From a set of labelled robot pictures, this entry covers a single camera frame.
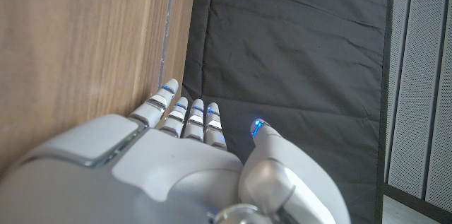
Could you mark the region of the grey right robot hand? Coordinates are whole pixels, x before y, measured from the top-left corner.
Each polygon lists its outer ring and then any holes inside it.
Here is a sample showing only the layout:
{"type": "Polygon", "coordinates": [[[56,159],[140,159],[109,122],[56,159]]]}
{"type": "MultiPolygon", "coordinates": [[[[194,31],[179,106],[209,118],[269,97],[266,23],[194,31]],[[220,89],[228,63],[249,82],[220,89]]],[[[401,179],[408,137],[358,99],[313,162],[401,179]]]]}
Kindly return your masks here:
{"type": "Polygon", "coordinates": [[[215,103],[171,79],[129,116],[104,115],[27,152],[1,180],[2,223],[349,223],[339,188],[262,119],[241,161],[215,103]]]}

